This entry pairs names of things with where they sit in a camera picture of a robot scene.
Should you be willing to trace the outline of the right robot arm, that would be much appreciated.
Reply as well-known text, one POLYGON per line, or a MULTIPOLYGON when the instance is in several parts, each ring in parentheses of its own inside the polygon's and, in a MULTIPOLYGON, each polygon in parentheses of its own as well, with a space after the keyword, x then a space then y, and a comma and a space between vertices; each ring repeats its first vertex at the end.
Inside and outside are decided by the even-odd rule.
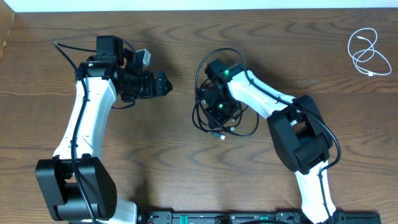
POLYGON ((224 131, 242 103, 252 108, 266 119, 279 159, 297 178, 304 215, 312 223, 331 222, 336 207, 327 167, 334 144, 314 100, 283 94, 239 63, 227 67, 216 59, 206 66, 205 74, 213 87, 201 87, 198 92, 199 101, 207 105, 208 127, 224 131))

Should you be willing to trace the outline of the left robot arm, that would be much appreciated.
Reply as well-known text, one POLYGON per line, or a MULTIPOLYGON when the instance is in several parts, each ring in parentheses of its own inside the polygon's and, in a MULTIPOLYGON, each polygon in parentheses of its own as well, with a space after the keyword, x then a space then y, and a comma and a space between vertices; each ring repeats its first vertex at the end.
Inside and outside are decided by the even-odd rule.
POLYGON ((50 216, 68 223, 140 223, 134 202, 118 197, 101 161, 103 138, 114 102, 165 96, 172 84, 163 71, 148 70, 148 50, 99 35, 90 56, 73 66, 76 98, 67 129, 50 159, 41 159, 35 177, 50 216))

